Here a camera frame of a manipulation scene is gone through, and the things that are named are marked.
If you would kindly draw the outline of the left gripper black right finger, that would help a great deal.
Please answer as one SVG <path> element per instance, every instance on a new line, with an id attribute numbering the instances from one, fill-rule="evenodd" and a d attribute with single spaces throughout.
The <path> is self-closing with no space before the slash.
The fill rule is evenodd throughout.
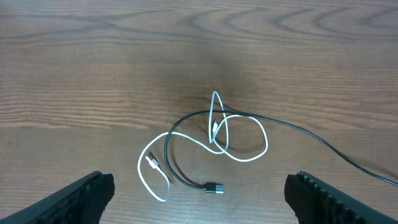
<path id="1" fill-rule="evenodd" d="M 299 223 L 397 224 L 397 220 L 304 171 L 287 176 L 284 196 Z"/>

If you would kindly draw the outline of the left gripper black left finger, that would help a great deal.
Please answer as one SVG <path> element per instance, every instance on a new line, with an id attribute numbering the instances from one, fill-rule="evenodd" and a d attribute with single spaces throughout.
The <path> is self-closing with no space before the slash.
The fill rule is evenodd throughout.
<path id="1" fill-rule="evenodd" d="M 31 206 L 3 218 L 1 223 L 98 224 L 114 192 L 113 175 L 94 171 Z"/>

